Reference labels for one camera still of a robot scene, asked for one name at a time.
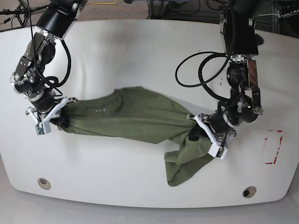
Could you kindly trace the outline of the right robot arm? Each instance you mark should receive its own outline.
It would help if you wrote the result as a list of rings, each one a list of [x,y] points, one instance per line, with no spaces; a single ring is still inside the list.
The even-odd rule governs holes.
[[[63,108],[72,100],[64,98],[58,89],[66,83],[71,72],[71,55],[64,38],[86,4],[86,0],[52,0],[36,23],[40,31],[31,34],[26,52],[11,76],[10,83],[14,90],[23,94],[33,105],[26,114],[36,120],[38,134],[46,133],[46,126],[50,123],[60,128],[69,126]],[[68,60],[62,81],[43,74],[45,66],[55,56],[56,39],[61,41]]]

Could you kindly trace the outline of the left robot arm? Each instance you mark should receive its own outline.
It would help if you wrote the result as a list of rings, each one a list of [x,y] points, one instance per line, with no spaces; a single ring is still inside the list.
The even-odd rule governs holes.
[[[235,0],[225,0],[219,8],[220,34],[224,53],[211,53],[199,66],[199,85],[218,100],[214,114],[193,116],[211,140],[208,153],[213,157],[224,157],[227,145],[236,135],[235,129],[242,123],[253,123],[263,113],[261,93],[258,87],[256,61],[258,55],[254,18],[237,11]],[[228,66],[226,79],[231,87],[230,98],[215,94],[203,79],[203,68],[212,59],[224,57]]]

